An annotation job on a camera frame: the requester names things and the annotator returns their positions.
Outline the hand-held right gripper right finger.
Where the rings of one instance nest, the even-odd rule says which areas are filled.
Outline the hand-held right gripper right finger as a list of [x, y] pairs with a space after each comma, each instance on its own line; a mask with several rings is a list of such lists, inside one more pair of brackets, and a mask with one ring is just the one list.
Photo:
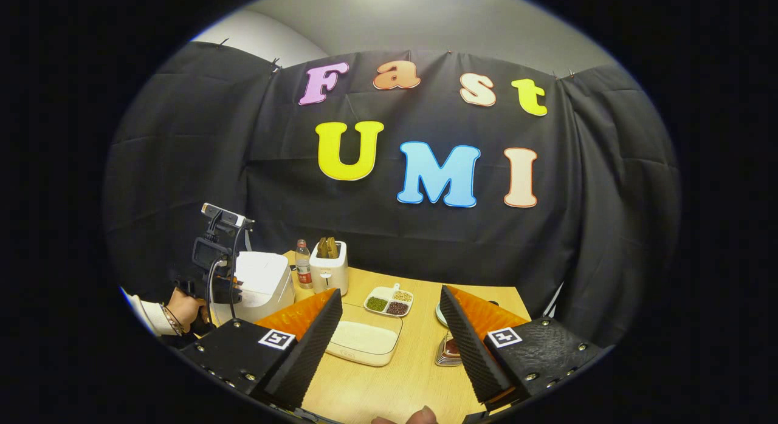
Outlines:
[[464, 289], [443, 286], [439, 306], [480, 403], [542, 395], [602, 354], [552, 317], [528, 321]]

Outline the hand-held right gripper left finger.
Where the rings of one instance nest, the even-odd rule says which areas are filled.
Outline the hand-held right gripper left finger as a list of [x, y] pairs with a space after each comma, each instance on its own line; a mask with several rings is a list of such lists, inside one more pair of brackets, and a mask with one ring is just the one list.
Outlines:
[[250, 323], [234, 318], [181, 350], [206, 376], [283, 410], [299, 408], [342, 316], [328, 289]]

